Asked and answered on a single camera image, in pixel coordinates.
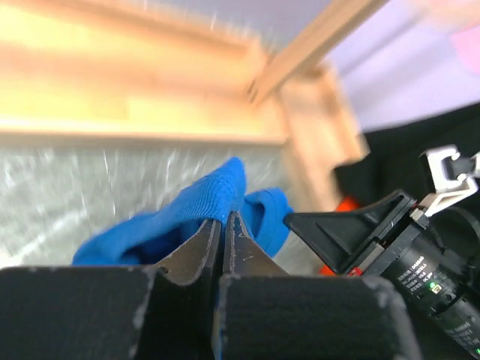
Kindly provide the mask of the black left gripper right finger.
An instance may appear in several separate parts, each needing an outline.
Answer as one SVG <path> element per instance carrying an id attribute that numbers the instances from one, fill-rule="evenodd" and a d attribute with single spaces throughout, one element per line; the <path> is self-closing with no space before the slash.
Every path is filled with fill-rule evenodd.
<path id="1" fill-rule="evenodd" d="M 225 228 L 223 273 L 238 276 L 280 277 L 287 273 L 253 240 L 242 216 L 229 214 Z"/>

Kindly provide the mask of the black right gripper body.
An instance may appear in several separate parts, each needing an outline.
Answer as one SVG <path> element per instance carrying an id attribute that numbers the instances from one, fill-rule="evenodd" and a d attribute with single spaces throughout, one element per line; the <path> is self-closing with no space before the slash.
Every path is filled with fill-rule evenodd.
<path id="1" fill-rule="evenodd" d="M 359 230 L 348 260 L 351 276 L 382 276 L 407 303 L 434 322 L 473 358 L 479 357 L 479 252 L 461 256 L 446 244 L 441 218 L 459 225 L 457 234 L 479 238 L 479 222 L 448 197 L 417 203 L 397 192 L 364 208 L 347 200 L 346 210 L 367 228 Z"/>

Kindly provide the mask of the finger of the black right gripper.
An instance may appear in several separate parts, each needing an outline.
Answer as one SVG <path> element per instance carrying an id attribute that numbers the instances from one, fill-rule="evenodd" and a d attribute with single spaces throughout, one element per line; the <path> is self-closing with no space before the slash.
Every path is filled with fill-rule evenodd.
<path id="1" fill-rule="evenodd" d="M 359 267 L 375 245 L 384 247 L 409 213 L 409 197 L 395 191 L 352 211 L 291 213 L 283 222 L 335 274 Z"/>

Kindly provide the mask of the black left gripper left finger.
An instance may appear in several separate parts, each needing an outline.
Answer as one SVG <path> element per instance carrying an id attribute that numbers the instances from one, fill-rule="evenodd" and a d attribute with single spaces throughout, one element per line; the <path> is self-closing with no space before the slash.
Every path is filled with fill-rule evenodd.
<path id="1" fill-rule="evenodd" d="M 171 254 L 157 263 L 170 282 L 181 287 L 209 287 L 221 254 L 221 223 L 204 220 L 200 228 Z"/>

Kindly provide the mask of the blue tank top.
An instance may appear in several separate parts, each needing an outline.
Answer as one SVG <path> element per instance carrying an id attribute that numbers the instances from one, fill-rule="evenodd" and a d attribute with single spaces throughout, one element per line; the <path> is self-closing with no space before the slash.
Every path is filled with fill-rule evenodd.
<path id="1" fill-rule="evenodd" d="M 232 157 L 213 172 L 183 189 L 159 211 L 137 214 L 82 244 L 73 256 L 75 266 L 153 264 L 186 242 L 206 219 L 227 224 L 239 212 L 248 234 L 270 256 L 282 248 L 292 212 L 278 187 L 246 192 L 243 162 Z"/>

